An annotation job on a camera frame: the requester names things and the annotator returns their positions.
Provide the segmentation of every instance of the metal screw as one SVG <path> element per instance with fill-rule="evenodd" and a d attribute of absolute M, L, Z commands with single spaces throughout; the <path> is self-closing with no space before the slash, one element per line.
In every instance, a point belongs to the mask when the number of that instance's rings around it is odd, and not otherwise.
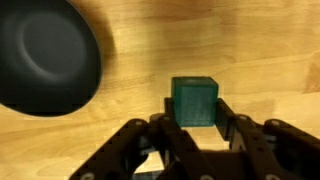
<path fill-rule="evenodd" d="M 169 121 L 169 120 L 170 120 L 170 118 L 169 118 L 168 116 L 165 116 L 165 117 L 163 117 L 163 120 L 165 120 L 165 121 Z"/>
<path fill-rule="evenodd" d="M 180 158 L 178 156 L 175 156 L 176 161 L 180 162 Z"/>
<path fill-rule="evenodd" d="M 279 126 L 280 125 L 280 122 L 279 121 L 276 121 L 276 120 L 272 120 L 271 123 L 273 125 L 276 125 L 276 126 Z"/>
<path fill-rule="evenodd" d="M 141 126 L 141 125 L 142 125 L 142 122 L 141 122 L 141 121 L 136 121 L 136 125 L 137 125 L 137 126 Z"/>
<path fill-rule="evenodd" d="M 80 180 L 94 180 L 94 174 L 91 172 L 88 172 L 81 176 Z"/>
<path fill-rule="evenodd" d="M 274 174 L 267 174 L 266 175 L 266 180 L 281 180 L 278 176 Z"/>
<path fill-rule="evenodd" d="M 248 117 L 247 117 L 247 116 L 240 115 L 240 116 L 239 116 L 239 119 L 240 119 L 240 120 L 248 120 Z"/>
<path fill-rule="evenodd" d="M 214 180 L 214 178 L 208 174 L 204 174 L 200 177 L 200 180 Z"/>

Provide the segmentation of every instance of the green block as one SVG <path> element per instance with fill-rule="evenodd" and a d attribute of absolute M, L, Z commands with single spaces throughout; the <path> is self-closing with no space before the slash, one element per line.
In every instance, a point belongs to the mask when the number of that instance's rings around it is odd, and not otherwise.
<path fill-rule="evenodd" d="M 211 77 L 172 78 L 175 120 L 181 127 L 213 126 L 219 85 Z"/>

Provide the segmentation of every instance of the wooden table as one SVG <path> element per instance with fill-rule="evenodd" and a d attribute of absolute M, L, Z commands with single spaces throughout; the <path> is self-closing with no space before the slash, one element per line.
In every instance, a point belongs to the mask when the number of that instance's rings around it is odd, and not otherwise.
<path fill-rule="evenodd" d="M 102 84 L 81 110 L 40 118 L 0 107 L 0 179 L 67 179 L 131 118 L 163 112 L 173 76 L 211 76 L 220 97 L 263 123 L 320 138 L 320 1 L 73 0 L 96 32 Z M 189 128 L 226 149 L 215 127 Z M 156 156 L 139 171 L 159 169 Z"/>

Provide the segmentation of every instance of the black plastic part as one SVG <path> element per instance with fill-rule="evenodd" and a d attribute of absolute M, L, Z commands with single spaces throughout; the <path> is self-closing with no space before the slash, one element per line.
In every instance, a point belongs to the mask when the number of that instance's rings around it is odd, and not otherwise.
<path fill-rule="evenodd" d="M 311 135 L 280 120 L 262 126 L 249 116 L 235 115 L 220 99 L 217 126 L 230 150 L 200 150 L 174 121 L 172 104 L 165 99 L 166 113 L 152 115 L 149 123 L 141 120 L 135 126 L 140 120 L 129 121 L 71 179 L 88 172 L 95 179 L 119 180 L 193 180 L 202 175 L 215 180 L 319 179 L 320 141 Z M 159 151 L 165 169 L 133 175 L 152 150 Z"/>
<path fill-rule="evenodd" d="M 149 147 L 148 143 L 141 142 L 146 128 L 147 122 L 144 120 L 130 120 L 70 180 L 80 180 L 88 173 L 94 174 L 95 180 L 129 180 L 136 168 L 148 158 L 148 154 L 141 154 Z"/>
<path fill-rule="evenodd" d="M 84 106 L 102 61 L 76 8 L 67 0 L 4 0 L 0 10 L 0 103 L 38 116 Z"/>

